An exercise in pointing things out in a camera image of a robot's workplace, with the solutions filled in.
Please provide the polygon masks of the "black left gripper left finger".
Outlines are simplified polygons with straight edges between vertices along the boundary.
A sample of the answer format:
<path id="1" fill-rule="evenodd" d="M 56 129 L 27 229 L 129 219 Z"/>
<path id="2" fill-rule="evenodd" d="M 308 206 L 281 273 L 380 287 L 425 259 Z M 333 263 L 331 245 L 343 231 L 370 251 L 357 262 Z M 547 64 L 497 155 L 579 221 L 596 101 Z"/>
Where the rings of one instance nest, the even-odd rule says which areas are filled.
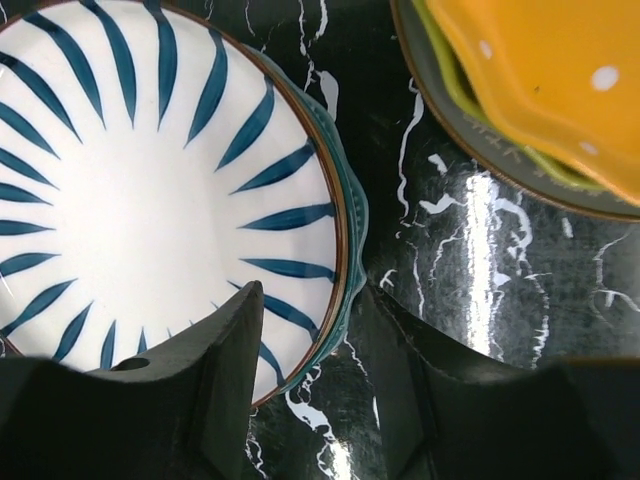
<path id="1" fill-rule="evenodd" d="M 263 325 L 263 288 L 109 369 L 1 362 L 5 479 L 237 479 Z"/>

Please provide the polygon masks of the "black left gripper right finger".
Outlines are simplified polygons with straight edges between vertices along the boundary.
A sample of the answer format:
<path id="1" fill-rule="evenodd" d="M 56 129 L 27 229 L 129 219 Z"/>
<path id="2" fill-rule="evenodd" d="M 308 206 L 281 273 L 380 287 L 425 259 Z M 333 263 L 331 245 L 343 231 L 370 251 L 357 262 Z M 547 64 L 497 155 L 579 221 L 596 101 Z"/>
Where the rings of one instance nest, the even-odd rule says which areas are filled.
<path id="1" fill-rule="evenodd" d="M 635 479 L 639 362 L 483 355 L 383 290 L 360 295 L 363 349 L 392 479 Z"/>

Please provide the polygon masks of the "white blue striped plate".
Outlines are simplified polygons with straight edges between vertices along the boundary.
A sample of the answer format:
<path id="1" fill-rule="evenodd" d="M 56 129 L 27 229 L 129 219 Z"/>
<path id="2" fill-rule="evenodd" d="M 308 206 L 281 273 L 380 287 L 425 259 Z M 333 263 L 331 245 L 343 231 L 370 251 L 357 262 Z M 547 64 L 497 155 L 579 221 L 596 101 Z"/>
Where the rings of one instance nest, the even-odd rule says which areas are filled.
<path id="1" fill-rule="evenodd" d="M 109 368 L 257 280 L 253 399 L 317 351 L 345 289 L 338 172 L 287 84 L 152 2 L 66 1 L 1 30 L 1 334 Z"/>

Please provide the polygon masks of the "green dotted plate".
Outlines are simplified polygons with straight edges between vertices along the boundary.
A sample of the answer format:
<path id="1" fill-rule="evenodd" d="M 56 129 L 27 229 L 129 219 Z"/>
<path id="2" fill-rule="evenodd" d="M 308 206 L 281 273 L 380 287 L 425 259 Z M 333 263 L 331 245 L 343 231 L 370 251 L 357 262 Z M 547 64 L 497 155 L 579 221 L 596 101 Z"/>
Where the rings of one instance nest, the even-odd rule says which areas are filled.
<path id="1" fill-rule="evenodd" d="M 423 28 L 435 51 L 449 97 L 467 116 L 473 118 L 483 126 L 490 127 L 494 132 L 498 133 L 498 130 L 487 118 L 482 109 L 456 53 L 431 15 L 426 2 L 413 1 L 412 4 L 420 17 Z M 536 164 L 537 170 L 539 171 L 537 175 L 539 176 L 545 173 L 555 183 L 574 190 L 586 190 L 588 192 L 604 191 L 604 188 L 594 180 L 589 179 L 548 155 L 540 153 L 530 146 L 515 143 L 515 147 Z"/>

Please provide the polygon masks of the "orange dotted plate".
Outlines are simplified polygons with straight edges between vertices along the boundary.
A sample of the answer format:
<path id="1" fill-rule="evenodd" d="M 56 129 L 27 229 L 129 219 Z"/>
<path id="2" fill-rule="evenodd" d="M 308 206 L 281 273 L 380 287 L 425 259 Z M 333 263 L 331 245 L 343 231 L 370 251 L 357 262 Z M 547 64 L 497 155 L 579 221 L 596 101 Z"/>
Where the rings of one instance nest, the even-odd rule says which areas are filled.
<path id="1" fill-rule="evenodd" d="M 490 122 L 639 202 L 636 1 L 429 1 Z"/>

